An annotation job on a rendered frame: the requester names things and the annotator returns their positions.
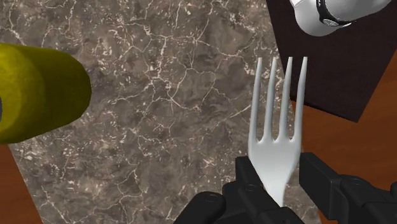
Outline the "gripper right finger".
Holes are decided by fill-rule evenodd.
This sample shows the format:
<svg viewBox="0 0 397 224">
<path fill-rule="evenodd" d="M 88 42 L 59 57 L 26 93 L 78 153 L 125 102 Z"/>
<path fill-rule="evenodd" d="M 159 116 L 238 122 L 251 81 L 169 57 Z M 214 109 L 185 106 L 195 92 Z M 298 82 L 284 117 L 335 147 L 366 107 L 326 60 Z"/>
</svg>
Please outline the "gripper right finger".
<svg viewBox="0 0 397 224">
<path fill-rule="evenodd" d="M 299 183 L 327 220 L 338 224 L 397 224 L 397 182 L 389 191 L 336 173 L 311 152 L 300 155 Z"/>
</svg>

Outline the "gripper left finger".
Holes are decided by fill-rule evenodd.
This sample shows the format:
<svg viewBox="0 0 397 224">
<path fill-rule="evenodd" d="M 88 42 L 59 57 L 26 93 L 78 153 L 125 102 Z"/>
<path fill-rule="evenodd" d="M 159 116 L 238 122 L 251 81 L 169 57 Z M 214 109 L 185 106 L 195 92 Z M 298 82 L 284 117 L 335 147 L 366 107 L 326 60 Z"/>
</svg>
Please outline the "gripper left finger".
<svg viewBox="0 0 397 224">
<path fill-rule="evenodd" d="M 196 194 L 173 224 L 305 224 L 264 190 L 247 156 L 235 159 L 235 177 L 221 194 Z"/>
</svg>

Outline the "white fork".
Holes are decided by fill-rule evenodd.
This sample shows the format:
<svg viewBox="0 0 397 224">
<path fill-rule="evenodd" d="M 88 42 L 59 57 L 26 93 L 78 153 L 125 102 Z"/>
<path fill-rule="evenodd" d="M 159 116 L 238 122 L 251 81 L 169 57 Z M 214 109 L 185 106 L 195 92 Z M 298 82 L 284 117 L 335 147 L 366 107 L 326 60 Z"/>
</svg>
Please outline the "white fork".
<svg viewBox="0 0 397 224">
<path fill-rule="evenodd" d="M 272 137 L 272 113 L 274 109 L 275 71 L 277 60 L 273 59 L 268 82 L 266 111 L 263 136 L 257 139 L 257 118 L 260 98 L 260 75 L 262 58 L 258 59 L 251 103 L 251 117 L 248 135 L 248 157 L 267 193 L 279 205 L 284 205 L 286 185 L 294 172 L 302 151 L 302 116 L 305 97 L 305 80 L 308 58 L 302 61 L 296 96 L 295 124 L 292 138 L 288 136 L 288 108 L 293 58 L 288 58 L 282 89 L 282 101 L 279 118 L 279 133 Z"/>
</svg>

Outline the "yellow-green cylinder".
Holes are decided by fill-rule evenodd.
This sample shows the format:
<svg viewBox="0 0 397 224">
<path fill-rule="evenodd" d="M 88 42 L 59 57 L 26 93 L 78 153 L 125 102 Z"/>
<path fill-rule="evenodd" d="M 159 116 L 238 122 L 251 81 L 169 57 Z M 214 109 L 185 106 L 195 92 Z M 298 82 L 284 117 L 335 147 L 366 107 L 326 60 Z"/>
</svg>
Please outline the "yellow-green cylinder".
<svg viewBox="0 0 397 224">
<path fill-rule="evenodd" d="M 0 43 L 0 144 L 65 126 L 86 111 L 90 77 L 70 54 Z"/>
</svg>

